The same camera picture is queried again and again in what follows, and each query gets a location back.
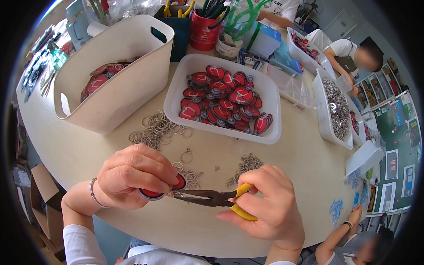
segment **apron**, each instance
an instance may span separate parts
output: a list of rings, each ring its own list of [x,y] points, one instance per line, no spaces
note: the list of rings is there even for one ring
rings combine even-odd
[[[353,44],[350,42],[351,48],[349,51],[349,54],[352,52]],[[350,56],[336,56],[334,57],[336,59],[336,62],[339,63],[346,72],[351,73],[357,69],[355,62],[353,61],[352,57]]]

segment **pliers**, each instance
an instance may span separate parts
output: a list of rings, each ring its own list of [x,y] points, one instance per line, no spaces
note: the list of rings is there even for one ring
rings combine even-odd
[[[181,196],[174,196],[175,199],[192,202],[194,204],[200,204],[203,206],[226,206],[230,207],[231,210],[233,210],[236,214],[241,216],[244,219],[250,220],[250,221],[257,221],[258,218],[245,212],[243,209],[241,209],[237,204],[229,201],[228,199],[238,197],[242,194],[244,194],[247,190],[251,189],[254,185],[245,183],[238,187],[236,190],[232,192],[218,192],[216,190],[174,190],[175,192],[200,196],[200,197],[206,197],[208,199],[202,199],[202,198],[194,198],[194,197],[181,197]]]
[[[171,12],[169,11],[169,2],[171,2],[171,0],[166,1],[165,9],[163,10],[163,17],[171,17]]]

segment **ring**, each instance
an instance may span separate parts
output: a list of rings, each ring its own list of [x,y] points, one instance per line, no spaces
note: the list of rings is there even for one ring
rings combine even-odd
[[[189,155],[190,155],[190,161],[184,161],[184,160],[183,160],[183,156],[184,156],[184,154],[185,154],[185,153],[187,153],[187,154],[189,154]],[[185,151],[184,153],[182,153],[182,154],[181,154],[180,159],[181,159],[181,162],[183,162],[183,163],[185,163],[185,164],[188,164],[188,163],[190,163],[190,162],[193,160],[193,155],[192,155],[191,153],[189,153],[189,152]]]
[[[141,120],[141,125],[143,125],[143,127],[148,127],[149,126],[149,122],[147,122],[147,125],[144,125],[144,120],[146,119],[146,118],[148,118],[149,120],[150,120],[150,117],[149,116],[146,116],[146,117],[144,117],[142,120]]]
[[[165,114],[161,111],[161,110],[157,110],[157,111],[155,111],[154,113],[153,113],[153,116],[155,116],[156,117],[156,119],[158,119],[158,120],[162,120],[164,117],[165,117]]]
[[[182,167],[176,167],[175,169],[178,171],[178,173],[182,174],[183,177],[185,177],[185,171]]]
[[[169,136],[169,137],[168,137],[168,138],[169,138],[169,142],[167,142],[167,143],[162,142],[162,139],[160,139],[160,140],[159,140],[159,142],[160,142],[161,144],[167,145],[167,144],[169,144],[169,143],[171,142],[171,136],[170,136],[168,133],[164,133],[163,135],[165,135],[165,134]]]
[[[185,127],[183,125],[180,125],[181,130],[178,131],[178,133],[175,133],[176,135],[182,135],[185,131]]]
[[[184,168],[184,165],[183,165],[181,162],[178,162],[178,161],[177,161],[177,162],[174,162],[174,163],[172,164],[172,166],[173,166],[173,167],[175,167],[175,166],[174,166],[175,164],[180,164],[180,165],[181,165],[181,168]]]
[[[188,137],[185,137],[185,136],[183,135],[183,133],[184,133],[184,131],[185,131],[185,130],[183,129],[183,132],[181,133],[181,137],[183,137],[183,138],[185,138],[185,139],[188,139],[188,138],[190,138],[190,137],[191,137],[191,134],[192,134],[191,129],[187,127],[187,130],[189,130],[189,131],[190,131],[190,135],[189,135]]]

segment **yellow plier handle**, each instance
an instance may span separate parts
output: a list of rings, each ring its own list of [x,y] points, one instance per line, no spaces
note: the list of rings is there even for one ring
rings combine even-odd
[[[236,189],[236,191],[237,191],[236,197],[246,193],[246,191],[250,190],[252,187],[254,187],[254,185],[249,184],[249,183],[245,183],[245,184],[241,185],[240,187],[238,187]],[[233,206],[231,206],[230,209],[233,210],[236,214],[238,214],[239,216],[241,216],[242,218],[244,218],[246,220],[258,221],[258,218],[256,216],[253,216],[250,213],[244,211],[237,204],[234,204]]]
[[[191,1],[190,7],[187,9],[187,11],[184,12],[184,14],[182,15],[182,17],[187,17],[190,14],[190,12],[193,9],[193,7],[194,7],[194,1]]]

